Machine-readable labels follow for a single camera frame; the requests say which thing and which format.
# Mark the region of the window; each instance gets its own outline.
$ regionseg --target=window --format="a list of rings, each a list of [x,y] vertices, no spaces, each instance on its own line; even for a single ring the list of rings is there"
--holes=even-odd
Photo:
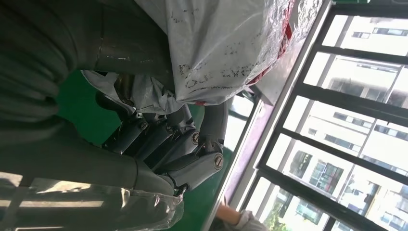
[[[347,121],[347,122],[350,122],[352,124],[362,126],[362,127],[366,127],[366,128],[371,128],[371,125],[372,125],[372,123],[370,123],[370,122],[364,121],[362,119],[353,118],[351,116],[344,115],[344,114],[341,114],[339,112],[335,112],[333,117],[336,118],[336,119],[341,119],[343,121]]]
[[[405,170],[400,169],[400,168],[395,167],[395,166],[392,166],[390,164],[387,164],[386,162],[383,162],[381,160],[377,160],[375,158],[372,158],[372,157],[369,157],[369,156],[366,156],[366,155],[361,155],[361,158],[363,160],[367,160],[367,161],[369,161],[369,162],[371,162],[373,164],[379,165],[379,166],[381,166],[383,168],[386,168],[386,169],[389,169],[391,171],[397,172],[399,174],[402,174],[402,175],[405,175],[405,176],[408,175],[408,172],[406,172]]]
[[[350,142],[348,142],[348,141],[345,141],[345,140],[336,138],[336,137],[331,136],[331,135],[326,135],[326,136],[324,137],[324,139],[327,140],[327,141],[329,141],[329,142],[332,142],[332,143],[335,143],[335,144],[337,144],[337,145],[340,145],[340,146],[342,146],[342,147],[344,147],[344,148],[353,150],[353,151],[355,151],[355,150],[357,150],[357,149],[359,150],[359,149],[361,148],[361,147],[358,146],[358,145],[352,144],[352,143],[350,143]]]
[[[360,97],[361,93],[364,90],[364,87],[351,82],[344,82],[344,80],[341,81],[335,79],[333,80],[330,89]]]
[[[373,34],[408,36],[408,30],[389,29],[389,28],[379,28],[379,27],[376,27],[376,28],[374,28],[374,30],[373,30]]]
[[[385,126],[381,126],[381,125],[376,125],[374,127],[374,131],[377,132],[381,132],[383,134],[389,135],[389,136],[393,136],[405,141],[408,141],[408,133],[403,132],[403,131],[398,131],[392,128],[387,128]]]
[[[293,158],[293,161],[291,162],[291,168],[289,172],[299,178],[302,178],[305,174],[307,166],[309,166],[311,158],[312,155],[302,151],[297,151]]]
[[[314,130],[314,129],[309,128],[308,133],[309,133],[310,135],[314,136],[314,135],[316,135],[316,132],[317,132],[317,130]]]
[[[354,38],[362,38],[362,39],[368,39],[370,37],[370,33],[365,33],[365,32],[353,32],[351,37]]]
[[[385,212],[380,220],[398,231],[408,231],[407,223],[403,219],[390,213]]]
[[[402,196],[400,196],[400,198],[401,200],[396,204],[396,207],[399,210],[408,213],[408,199]]]
[[[286,210],[288,209],[292,198],[292,194],[283,189],[279,189],[278,196],[276,197],[276,201],[273,206],[273,211],[276,211],[280,218],[283,218],[285,216]]]
[[[403,107],[406,98],[407,96],[405,94],[394,91],[393,93],[391,93],[390,98],[387,101],[387,104],[397,107]]]
[[[319,160],[309,183],[332,194],[342,173],[343,169]]]
[[[305,201],[299,202],[299,205],[296,208],[296,213],[310,220],[316,225],[319,223],[321,215],[323,214],[317,208],[308,204]]]
[[[338,113],[338,112],[335,112],[333,117],[336,118],[336,119],[344,120],[344,121],[346,121],[346,119],[347,119],[347,115],[344,115],[344,114],[341,114],[341,113]]]
[[[384,100],[384,97],[385,91],[370,88],[365,98],[369,100],[382,102]]]

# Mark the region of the window frame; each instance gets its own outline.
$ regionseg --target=window frame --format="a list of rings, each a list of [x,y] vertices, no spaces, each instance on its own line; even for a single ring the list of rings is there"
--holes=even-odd
[[[365,230],[366,228],[369,228],[371,230],[382,229],[378,225],[373,224],[371,221],[367,220],[364,217],[361,218],[359,217],[358,222],[356,222],[354,218],[350,217],[350,214],[353,213],[349,213],[348,215],[345,215],[344,213],[342,214],[341,211],[344,211],[344,209],[346,210],[348,209],[337,203],[333,203],[333,201],[331,201],[329,198],[324,197],[320,195],[318,192],[311,190],[307,186],[304,186],[301,183],[291,179],[290,177],[283,175],[281,173],[282,169],[280,169],[280,167],[278,167],[278,169],[270,168],[269,166],[267,166],[267,160],[269,158],[271,150],[273,149],[277,141],[279,134],[284,134],[286,136],[291,137],[293,140],[302,141],[313,147],[319,148],[325,152],[331,153],[332,155],[338,158],[346,159],[347,161],[350,161],[355,165],[364,167],[366,169],[384,175],[398,182],[405,182],[406,180],[408,180],[406,177],[401,177],[400,174],[392,172],[388,169],[377,167],[376,165],[368,161],[361,160],[358,157],[352,157],[349,154],[346,154],[339,150],[335,150],[325,144],[319,143],[318,141],[313,141],[308,137],[298,134],[299,131],[289,131],[283,128],[285,118],[287,117],[296,96],[302,96],[315,101],[321,101],[323,103],[340,107],[346,110],[350,110],[349,105],[352,104],[353,109],[351,111],[381,120],[392,121],[393,123],[400,124],[403,126],[407,126],[408,121],[398,119],[399,116],[407,112],[405,109],[401,110],[398,109],[397,110],[398,112],[394,111],[392,114],[389,114],[389,112],[392,111],[390,105],[386,104],[384,105],[383,103],[374,102],[367,99],[360,99],[359,97],[353,95],[346,95],[340,92],[335,93],[331,92],[330,90],[321,90],[319,89],[320,86],[310,86],[303,83],[303,80],[305,79],[308,71],[308,67],[310,67],[313,58],[315,57],[317,52],[345,55],[356,58],[362,58],[364,56],[365,58],[377,60],[380,62],[408,65],[408,59],[406,57],[388,54],[374,54],[368,51],[356,51],[353,49],[342,49],[339,47],[328,47],[322,45],[324,37],[327,34],[328,29],[330,28],[334,16],[336,15],[408,18],[405,12],[405,10],[407,10],[408,8],[406,6],[404,6],[403,8],[404,10],[402,10],[402,8],[400,7],[394,7],[392,8],[392,10],[385,12],[382,7],[375,5],[361,6],[355,4],[338,4],[332,6],[329,11],[325,11],[325,13],[322,13],[320,17],[324,18],[323,15],[327,15],[327,19],[324,21],[323,24],[319,24],[319,26],[316,26],[316,28],[314,29],[316,30],[321,26],[321,31],[319,32],[319,35],[317,37],[313,37],[310,40],[306,39],[307,44],[306,51],[304,51],[304,53],[302,53],[303,50],[301,51],[300,55],[301,59],[298,59],[297,63],[295,64],[296,68],[301,69],[300,71],[296,72],[292,71],[289,77],[290,81],[295,82],[293,90],[290,87],[291,84],[289,84],[289,87],[286,86],[284,87],[284,89],[286,89],[287,92],[283,96],[281,95],[280,98],[278,99],[277,106],[279,108],[279,111],[277,111],[276,113],[274,111],[271,117],[274,121],[270,123],[270,126],[271,128],[274,128],[274,130],[265,136],[266,143],[262,144],[263,148],[261,148],[257,152],[263,155],[261,156],[258,162],[257,171],[255,172],[256,175],[265,177],[273,185],[279,185],[281,186],[281,188],[290,192],[291,194],[302,195],[303,199],[312,202],[323,212],[327,213],[330,216],[330,218],[324,230],[330,230],[333,227],[336,220],[345,222],[348,225],[350,225],[350,227],[357,230]],[[309,44],[312,44],[311,41],[314,41],[314,39],[316,39],[315,43],[312,46],[308,46]]]

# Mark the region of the plastic sheet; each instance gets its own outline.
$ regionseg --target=plastic sheet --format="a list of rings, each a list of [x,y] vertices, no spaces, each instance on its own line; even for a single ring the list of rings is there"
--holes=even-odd
[[[35,179],[9,204],[8,230],[153,231],[173,226],[184,210],[179,197],[49,179]]]
[[[111,97],[116,103],[123,104],[114,89],[114,83],[119,74],[108,73],[103,76],[94,71],[81,72],[93,87]],[[157,113],[159,115],[175,112],[183,105],[183,103],[176,101],[173,93],[164,91],[163,85],[159,81],[146,75],[135,77],[131,100],[134,102],[137,112]]]
[[[323,0],[135,1],[168,35],[177,102],[213,105],[273,69]]]

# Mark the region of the brass screw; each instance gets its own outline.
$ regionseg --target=brass screw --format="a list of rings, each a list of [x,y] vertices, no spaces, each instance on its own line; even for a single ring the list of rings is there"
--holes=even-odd
[[[194,144],[198,144],[198,138],[200,137],[200,134],[196,131],[193,135],[192,135],[192,142]]]

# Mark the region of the white plastic bag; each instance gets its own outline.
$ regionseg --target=white plastic bag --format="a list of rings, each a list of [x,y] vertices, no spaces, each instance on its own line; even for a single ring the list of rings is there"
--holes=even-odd
[[[220,104],[305,38],[323,0],[135,0],[167,33],[179,103]]]

